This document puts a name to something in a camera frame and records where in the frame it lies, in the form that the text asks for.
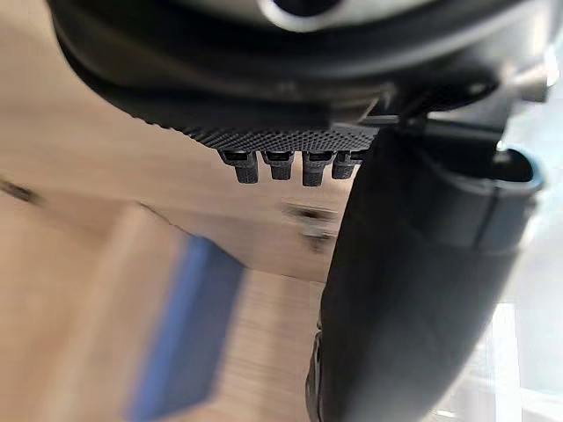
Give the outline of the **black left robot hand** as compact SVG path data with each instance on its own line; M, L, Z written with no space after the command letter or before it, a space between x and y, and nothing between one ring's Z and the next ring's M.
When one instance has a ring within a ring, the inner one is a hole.
M353 186L306 382L313 421L418 421L472 355L544 177L500 149L543 102L559 1L51 1L70 67L238 181L300 155Z

